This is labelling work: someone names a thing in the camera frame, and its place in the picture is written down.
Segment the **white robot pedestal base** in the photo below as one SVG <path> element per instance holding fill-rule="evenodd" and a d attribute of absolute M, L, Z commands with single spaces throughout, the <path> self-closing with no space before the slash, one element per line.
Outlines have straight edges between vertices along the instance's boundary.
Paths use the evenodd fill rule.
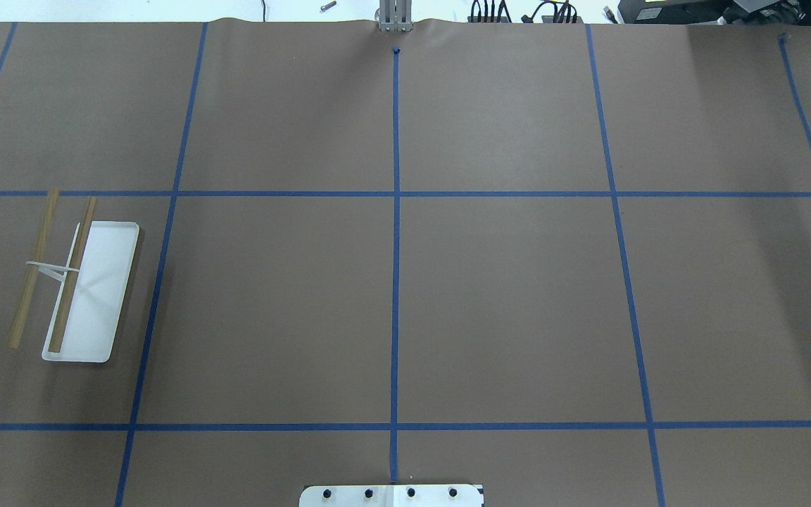
<path fill-rule="evenodd" d="M 475 484 L 313 485 L 303 489 L 299 506 L 484 506 Z"/>

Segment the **aluminium frame post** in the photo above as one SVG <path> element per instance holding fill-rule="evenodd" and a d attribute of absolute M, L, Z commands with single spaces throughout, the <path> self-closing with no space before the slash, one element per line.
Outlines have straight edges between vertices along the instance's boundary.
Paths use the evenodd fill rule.
<path fill-rule="evenodd" d="M 380 32 L 411 32 L 414 29 L 411 0 L 381 0 L 377 9 Z"/>

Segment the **black monitor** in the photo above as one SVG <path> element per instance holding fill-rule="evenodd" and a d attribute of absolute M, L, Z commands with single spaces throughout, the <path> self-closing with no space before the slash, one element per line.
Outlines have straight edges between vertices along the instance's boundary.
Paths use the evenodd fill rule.
<path fill-rule="evenodd" d="M 811 1 L 618 1 L 627 25 L 811 26 Z"/>

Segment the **white towel rack with wooden bars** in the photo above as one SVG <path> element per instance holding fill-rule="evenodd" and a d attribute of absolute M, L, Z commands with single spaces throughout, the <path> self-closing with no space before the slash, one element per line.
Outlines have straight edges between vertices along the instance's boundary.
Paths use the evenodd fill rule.
<path fill-rule="evenodd" d="M 18 349 L 29 318 L 39 274 L 58 283 L 41 357 L 49 362 L 103 365 L 112 356 L 131 282 L 141 228 L 130 221 L 94 219 L 97 199 L 87 198 L 64 264 L 43 262 L 59 196 L 47 192 L 31 259 L 7 334 L 7 346 Z"/>

